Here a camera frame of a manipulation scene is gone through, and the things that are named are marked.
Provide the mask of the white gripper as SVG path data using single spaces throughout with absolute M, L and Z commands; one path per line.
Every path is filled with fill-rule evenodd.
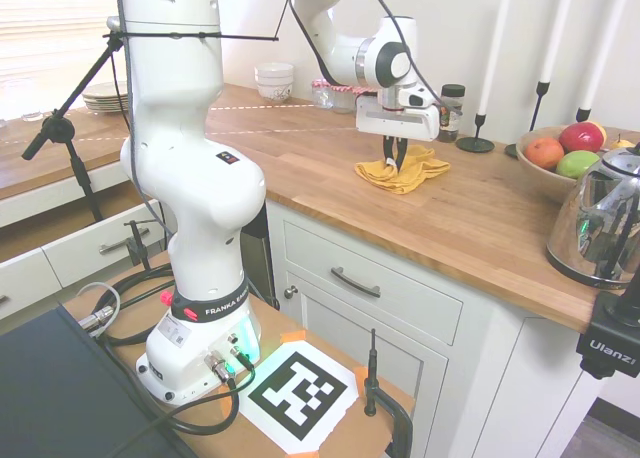
M 426 100 L 427 106 L 408 107 L 402 111 L 384 109 L 373 96 L 356 99 L 356 128 L 363 133 L 384 135 L 383 153 L 387 165 L 396 164 L 398 171 L 404 163 L 408 140 L 433 141 L 440 131 L 439 107 L 434 100 Z M 396 157 L 393 146 L 396 138 Z

